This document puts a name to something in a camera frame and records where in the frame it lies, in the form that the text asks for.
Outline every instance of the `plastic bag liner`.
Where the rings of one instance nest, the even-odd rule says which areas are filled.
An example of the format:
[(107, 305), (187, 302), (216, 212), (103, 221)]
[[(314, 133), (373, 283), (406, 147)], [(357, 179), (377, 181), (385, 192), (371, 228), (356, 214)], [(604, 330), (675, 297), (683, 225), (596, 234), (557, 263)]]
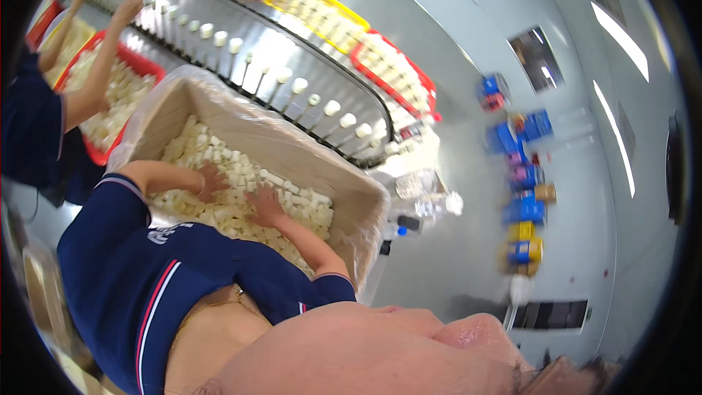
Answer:
[[(358, 293), (378, 257), (390, 205), (385, 188), (274, 112), (261, 108), (194, 66), (168, 74), (140, 102), (124, 137), (110, 155), (107, 171), (136, 160), (160, 160), (164, 147), (180, 135), (189, 115), (210, 127), (232, 150), (300, 188), (333, 201), (329, 245), (344, 259)], [(154, 219), (191, 221), (151, 206)]]

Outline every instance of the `bracelet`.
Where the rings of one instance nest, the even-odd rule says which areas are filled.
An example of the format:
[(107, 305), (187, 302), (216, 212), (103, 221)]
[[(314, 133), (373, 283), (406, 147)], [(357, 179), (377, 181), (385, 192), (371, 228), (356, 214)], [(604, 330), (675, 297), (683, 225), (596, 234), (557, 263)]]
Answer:
[(205, 185), (207, 182), (205, 180), (205, 176), (202, 175), (200, 171), (198, 171), (197, 175), (200, 176), (200, 192), (197, 193), (197, 195), (199, 196), (205, 190)]

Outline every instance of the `worker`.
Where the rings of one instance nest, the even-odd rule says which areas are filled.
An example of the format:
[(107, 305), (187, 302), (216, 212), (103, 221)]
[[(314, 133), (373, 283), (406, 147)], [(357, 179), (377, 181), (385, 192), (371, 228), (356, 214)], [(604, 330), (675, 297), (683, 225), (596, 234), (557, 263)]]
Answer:
[(54, 205), (64, 200), (84, 204), (105, 167), (92, 162), (78, 125), (101, 110), (119, 33), (142, 7), (143, 0), (125, 0), (115, 10), (105, 39), (81, 90), (57, 94), (42, 73), (56, 63), (72, 20), (85, 0), (73, 0), (45, 54), (22, 47), (17, 73), (1, 109), (2, 174), (36, 187)]
[[(246, 195), (249, 221), (292, 242), (313, 280), (204, 224), (149, 228), (149, 195), (183, 189), (208, 202), (226, 188), (207, 162), (130, 162), (105, 175), (58, 244), (75, 326), (128, 394), (513, 394), (531, 381), (492, 316), (444, 325), (427, 310), (356, 303), (344, 261), (262, 184)], [(564, 390), (548, 393), (597, 380), (557, 363)]]

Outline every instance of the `woman's arm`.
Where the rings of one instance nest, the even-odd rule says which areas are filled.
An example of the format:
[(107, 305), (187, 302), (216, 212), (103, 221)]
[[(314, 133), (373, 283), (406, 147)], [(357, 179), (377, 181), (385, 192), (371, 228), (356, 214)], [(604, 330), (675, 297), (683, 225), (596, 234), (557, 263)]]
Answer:
[(257, 215), (248, 216), (249, 221), (262, 227), (278, 229), (293, 243), (317, 276), (338, 273), (349, 277), (346, 263), (326, 242), (285, 214), (278, 202), (278, 193), (273, 188), (259, 183), (255, 194), (246, 192), (244, 195), (256, 207)]
[(39, 72), (45, 74), (53, 66), (56, 66), (58, 54), (61, 53), (61, 49), (63, 49), (63, 43), (66, 41), (68, 32), (73, 26), (73, 18), (78, 13), (78, 10), (81, 9), (85, 1), (86, 0), (71, 1), (71, 6), (68, 7), (68, 11), (66, 11), (66, 16), (63, 18), (63, 22), (61, 22), (61, 24), (59, 25), (58, 30), (56, 31), (56, 35), (54, 36), (54, 39), (51, 42), (51, 45), (48, 47), (46, 52), (44, 52), (43, 54), (39, 54), (39, 61), (37, 62)]
[(224, 175), (217, 174), (217, 168), (209, 162), (205, 162), (202, 168), (195, 171), (160, 161), (134, 161), (127, 163), (117, 172), (129, 177), (144, 195), (170, 189), (185, 189), (208, 203), (214, 198), (214, 192), (229, 187), (223, 182)]
[(66, 132), (98, 111), (110, 108), (105, 101), (105, 92), (110, 81), (112, 61), (117, 55), (119, 33), (139, 13), (143, 3), (144, 0), (125, 0), (115, 10), (86, 82), (81, 90), (65, 95)]

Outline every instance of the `printed logo on shirt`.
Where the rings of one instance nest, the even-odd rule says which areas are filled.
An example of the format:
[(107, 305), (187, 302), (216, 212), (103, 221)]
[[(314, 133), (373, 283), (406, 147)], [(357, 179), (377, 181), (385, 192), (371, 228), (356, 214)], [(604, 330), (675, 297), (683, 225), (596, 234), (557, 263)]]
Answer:
[(149, 231), (147, 238), (156, 244), (166, 244), (169, 240), (169, 236), (176, 232), (179, 227), (192, 227), (192, 223), (180, 223), (173, 227), (157, 227), (152, 231)]

